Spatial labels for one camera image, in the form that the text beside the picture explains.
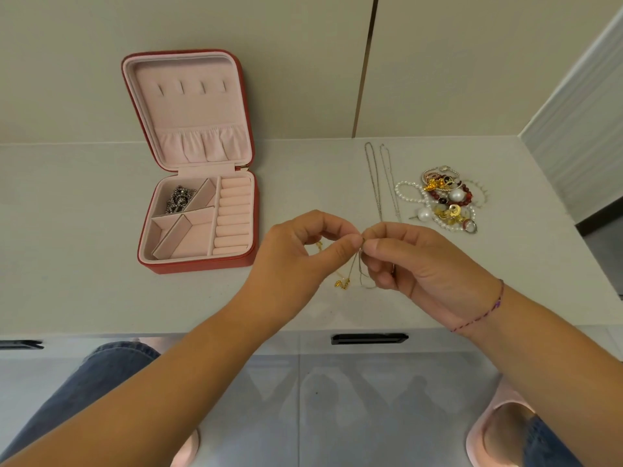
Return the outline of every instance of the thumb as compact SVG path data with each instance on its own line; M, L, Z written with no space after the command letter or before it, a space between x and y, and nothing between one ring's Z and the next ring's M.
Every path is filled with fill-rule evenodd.
M311 260L325 278L348 262L362 244L363 237L361 235L349 234L341 237L325 250L311 256Z
M422 257L414 245L392 238L368 239L363 244L363 251L370 257L399 265L413 274L416 272L418 258Z

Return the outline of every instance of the person's left hand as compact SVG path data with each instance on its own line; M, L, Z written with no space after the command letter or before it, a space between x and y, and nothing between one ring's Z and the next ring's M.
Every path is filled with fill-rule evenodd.
M321 237L335 243L309 255L305 245ZM257 252L249 278L235 300L256 321L277 331L314 296L320 283L347 263L363 243L350 222L322 211L310 211L270 228Z

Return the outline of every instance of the person's right arm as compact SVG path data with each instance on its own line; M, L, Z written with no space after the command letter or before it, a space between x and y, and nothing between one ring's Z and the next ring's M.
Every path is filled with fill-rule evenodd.
M432 229L379 223L363 237L362 259L377 286L401 291L448 329L485 314L500 294L496 277ZM458 332L485 353L583 465L623 465L619 361L509 286L499 308Z

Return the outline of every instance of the jewelry box lid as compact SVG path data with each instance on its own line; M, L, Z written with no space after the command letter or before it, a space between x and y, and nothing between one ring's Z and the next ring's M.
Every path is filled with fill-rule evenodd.
M125 85L158 165L251 164L253 133L242 67L220 49L140 52L121 63Z

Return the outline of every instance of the person's left arm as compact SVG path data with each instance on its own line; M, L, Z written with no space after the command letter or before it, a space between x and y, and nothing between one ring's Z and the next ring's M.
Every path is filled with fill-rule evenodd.
M305 244L336 240L309 256ZM341 218L311 211L265 236L242 289L148 367L0 467L170 465L257 348L362 244Z

